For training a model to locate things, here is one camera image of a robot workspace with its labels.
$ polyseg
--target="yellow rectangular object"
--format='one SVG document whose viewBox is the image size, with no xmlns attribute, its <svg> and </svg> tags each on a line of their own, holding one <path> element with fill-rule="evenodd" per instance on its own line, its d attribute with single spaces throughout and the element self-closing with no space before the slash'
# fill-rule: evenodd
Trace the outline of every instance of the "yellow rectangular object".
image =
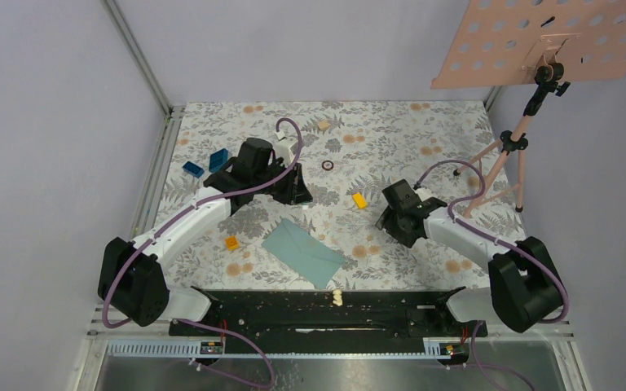
<svg viewBox="0 0 626 391">
<path fill-rule="evenodd" d="M 322 120 L 320 122 L 318 122 L 318 129 L 320 129 L 321 131 L 325 131 L 330 129 L 330 124 L 328 122 L 328 120 Z"/>
<path fill-rule="evenodd" d="M 363 209 L 366 207 L 366 205 L 368 205 L 368 202 L 366 202 L 366 199 L 361 195 L 361 193 L 356 193 L 352 195 L 351 198 L 354 199 L 354 202 L 356 203 L 356 206 L 359 207 L 359 209 Z"/>
<path fill-rule="evenodd" d="M 239 241 L 236 240 L 235 236 L 229 236 L 224 240 L 224 243 L 227 245 L 229 251 L 234 251 L 239 248 Z"/>
</svg>

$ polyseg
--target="floral pattern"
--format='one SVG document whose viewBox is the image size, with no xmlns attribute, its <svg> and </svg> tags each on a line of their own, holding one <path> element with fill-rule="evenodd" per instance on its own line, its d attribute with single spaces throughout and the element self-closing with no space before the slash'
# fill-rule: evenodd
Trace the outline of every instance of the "floral pattern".
<svg viewBox="0 0 626 391">
<path fill-rule="evenodd" d="M 342 254 L 346 262 L 328 283 L 342 289 L 450 289 L 486 286 L 486 273 L 441 244 L 420 240 L 413 248 L 397 244 L 373 225 L 386 202 L 382 189 L 410 183 L 433 163 L 466 159 L 493 141 L 481 102 L 287 102 L 190 103 L 176 142 L 157 221 L 188 201 L 208 177 L 196 179 L 182 170 L 186 161 L 206 167 L 209 155 L 226 148 L 238 153 L 248 137 L 275 141 L 275 122 L 296 121 L 303 132 L 300 162 L 314 197 L 306 206 L 286 206 L 258 195 L 253 202 L 191 245 L 166 270 L 167 279 L 208 289 L 313 289 L 313 285 L 261 247 L 288 218 Z M 325 131 L 318 122 L 327 120 Z M 284 124 L 283 131 L 293 134 Z M 489 168 L 497 152 L 483 158 Z M 334 168 L 325 171 L 323 160 Z M 425 186 L 443 200 L 474 194 L 477 177 L 456 167 L 438 167 Z M 492 191 L 508 186 L 500 173 Z M 351 195 L 360 192 L 368 207 L 358 209 Z M 464 210 L 459 205 L 457 211 Z M 520 217 L 511 197 L 482 205 L 473 221 L 511 239 L 522 239 Z M 228 251 L 224 240 L 235 235 L 240 247 Z"/>
</svg>

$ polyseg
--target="blue box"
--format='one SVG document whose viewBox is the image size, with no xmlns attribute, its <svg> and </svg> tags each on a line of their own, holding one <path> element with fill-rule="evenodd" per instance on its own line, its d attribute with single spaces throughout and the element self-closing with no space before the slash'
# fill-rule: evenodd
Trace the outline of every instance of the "blue box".
<svg viewBox="0 0 626 391">
<path fill-rule="evenodd" d="M 204 169 L 202 169 L 195 163 L 192 163 L 191 161 L 187 161 L 186 164 L 183 165 L 183 169 L 185 169 L 187 173 L 196 178 L 200 178 L 205 173 Z"/>
<path fill-rule="evenodd" d="M 209 156 L 208 170 L 211 173 L 218 172 L 219 169 L 227 163 L 227 160 L 229 160 L 229 151 L 227 151 L 227 149 L 220 149 Z"/>
</svg>

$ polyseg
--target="gray wall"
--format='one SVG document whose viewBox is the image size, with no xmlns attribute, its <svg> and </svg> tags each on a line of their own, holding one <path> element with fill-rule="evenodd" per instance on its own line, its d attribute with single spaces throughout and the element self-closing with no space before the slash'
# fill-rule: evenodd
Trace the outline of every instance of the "gray wall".
<svg viewBox="0 0 626 391">
<path fill-rule="evenodd" d="M 515 126 L 533 91 L 505 90 L 491 114 L 498 134 Z M 626 77 L 550 96 L 527 137 L 528 233 L 546 243 L 570 293 L 593 389 L 626 389 Z"/>
<path fill-rule="evenodd" d="M 98 1 L 0 0 L 0 390 L 61 390 L 162 117 Z"/>
<path fill-rule="evenodd" d="M 431 90 L 468 0 L 119 0 L 173 104 L 478 99 Z"/>
</svg>

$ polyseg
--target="teal cloth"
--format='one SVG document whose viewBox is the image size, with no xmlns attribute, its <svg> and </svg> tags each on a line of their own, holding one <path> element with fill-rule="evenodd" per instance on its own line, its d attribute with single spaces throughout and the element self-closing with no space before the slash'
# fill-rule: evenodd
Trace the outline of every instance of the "teal cloth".
<svg viewBox="0 0 626 391">
<path fill-rule="evenodd" d="M 344 264 L 342 255 L 286 218 L 262 242 L 262 246 L 318 289 L 325 289 Z"/>
</svg>

